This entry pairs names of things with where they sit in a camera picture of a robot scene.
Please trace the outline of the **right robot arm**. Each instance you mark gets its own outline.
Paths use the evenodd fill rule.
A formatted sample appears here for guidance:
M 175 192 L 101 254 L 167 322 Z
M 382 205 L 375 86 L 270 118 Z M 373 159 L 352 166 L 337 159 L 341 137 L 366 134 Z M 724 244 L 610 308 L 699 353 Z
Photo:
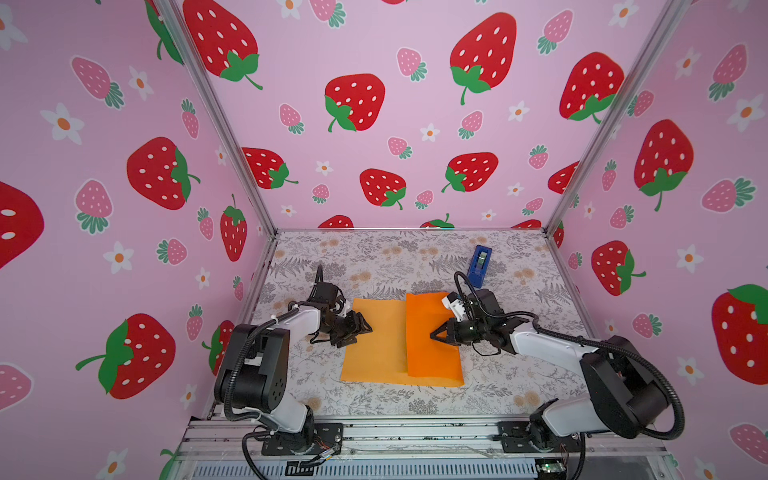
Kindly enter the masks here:
M 624 337 L 598 341 L 568 335 L 541 325 L 527 311 L 504 312 L 495 295 L 481 289 L 450 293 L 442 304 L 447 321 L 433 330 L 432 340 L 451 346 L 486 341 L 496 353 L 524 355 L 578 374 L 587 392 L 566 400 L 550 400 L 529 417 L 530 442 L 538 449 L 573 434 L 611 432 L 633 439 L 680 436 L 684 411 L 666 377 Z

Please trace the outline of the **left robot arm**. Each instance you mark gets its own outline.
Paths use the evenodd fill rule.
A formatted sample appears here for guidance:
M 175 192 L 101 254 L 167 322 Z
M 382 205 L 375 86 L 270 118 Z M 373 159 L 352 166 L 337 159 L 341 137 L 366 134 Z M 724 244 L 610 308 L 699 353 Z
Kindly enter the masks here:
M 339 287 L 317 281 L 309 298 L 290 303 L 285 313 L 234 328 L 217 374 L 215 401 L 229 421 L 254 420 L 271 431 L 302 433 L 313 421 L 311 409 L 287 393 L 292 343 L 311 336 L 344 348 L 372 331 Z

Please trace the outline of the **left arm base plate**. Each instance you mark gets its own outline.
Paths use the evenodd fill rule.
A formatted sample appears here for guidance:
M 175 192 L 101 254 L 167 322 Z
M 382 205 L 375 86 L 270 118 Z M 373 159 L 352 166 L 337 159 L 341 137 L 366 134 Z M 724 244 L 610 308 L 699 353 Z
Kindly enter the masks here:
M 262 456 L 320 455 L 338 451 L 343 443 L 342 423 L 316 423 L 299 433 L 277 432 L 271 434 L 261 447 Z

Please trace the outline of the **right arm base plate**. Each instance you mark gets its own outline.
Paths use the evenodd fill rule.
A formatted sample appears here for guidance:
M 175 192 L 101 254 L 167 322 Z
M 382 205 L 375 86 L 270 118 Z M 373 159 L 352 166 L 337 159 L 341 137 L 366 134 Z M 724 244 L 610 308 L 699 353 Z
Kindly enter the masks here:
M 493 437 L 505 453 L 555 454 L 579 453 L 579 435 L 557 437 L 545 425 L 524 421 L 503 421 L 497 424 Z

